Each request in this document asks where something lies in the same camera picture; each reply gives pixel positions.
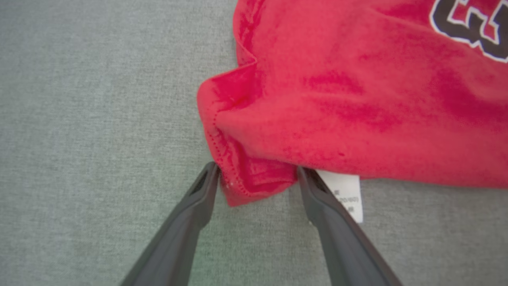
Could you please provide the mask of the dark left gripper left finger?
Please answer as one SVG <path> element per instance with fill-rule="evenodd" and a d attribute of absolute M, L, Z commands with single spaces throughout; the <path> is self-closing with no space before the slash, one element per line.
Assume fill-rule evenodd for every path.
<path fill-rule="evenodd" d="M 214 211 L 220 169 L 207 163 L 121 286 L 188 286 L 200 231 Z"/>

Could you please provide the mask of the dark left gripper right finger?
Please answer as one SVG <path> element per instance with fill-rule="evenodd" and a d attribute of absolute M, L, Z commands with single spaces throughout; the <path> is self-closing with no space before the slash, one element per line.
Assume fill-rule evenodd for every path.
<path fill-rule="evenodd" d="M 403 286 L 315 170 L 298 167 L 309 221 L 319 232 L 332 286 Z"/>

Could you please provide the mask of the red garment with white stripes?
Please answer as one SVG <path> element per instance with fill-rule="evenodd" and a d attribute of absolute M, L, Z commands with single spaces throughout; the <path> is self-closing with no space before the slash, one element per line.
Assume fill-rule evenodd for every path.
<path fill-rule="evenodd" d="M 508 189 L 508 0 L 237 0 L 198 112 L 229 206 L 297 166 Z"/>

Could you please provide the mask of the grey fabric sofa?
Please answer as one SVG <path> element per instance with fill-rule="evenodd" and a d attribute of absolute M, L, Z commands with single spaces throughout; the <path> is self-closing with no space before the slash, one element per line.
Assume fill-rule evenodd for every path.
<path fill-rule="evenodd" d="M 237 0 L 0 0 L 0 286 L 119 286 L 211 161 L 196 93 Z M 508 191 L 361 181 L 405 286 L 508 286 Z M 330 286 L 295 184 L 218 190 L 189 286 Z"/>

